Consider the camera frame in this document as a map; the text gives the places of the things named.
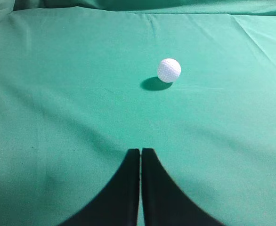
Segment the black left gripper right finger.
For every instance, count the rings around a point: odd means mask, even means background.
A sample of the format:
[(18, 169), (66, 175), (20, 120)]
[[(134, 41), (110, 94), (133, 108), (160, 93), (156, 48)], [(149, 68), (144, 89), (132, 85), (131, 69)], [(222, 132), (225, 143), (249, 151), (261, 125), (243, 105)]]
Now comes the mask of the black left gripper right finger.
[(152, 148), (141, 153), (141, 192), (146, 226), (222, 226), (176, 185)]

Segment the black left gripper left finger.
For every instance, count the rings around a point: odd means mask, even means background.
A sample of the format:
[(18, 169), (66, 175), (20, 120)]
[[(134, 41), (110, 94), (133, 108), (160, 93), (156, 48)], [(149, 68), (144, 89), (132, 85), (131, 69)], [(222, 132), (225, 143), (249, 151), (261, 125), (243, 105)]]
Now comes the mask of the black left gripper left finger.
[(135, 226), (140, 194), (140, 151), (129, 149), (105, 187), (63, 226)]

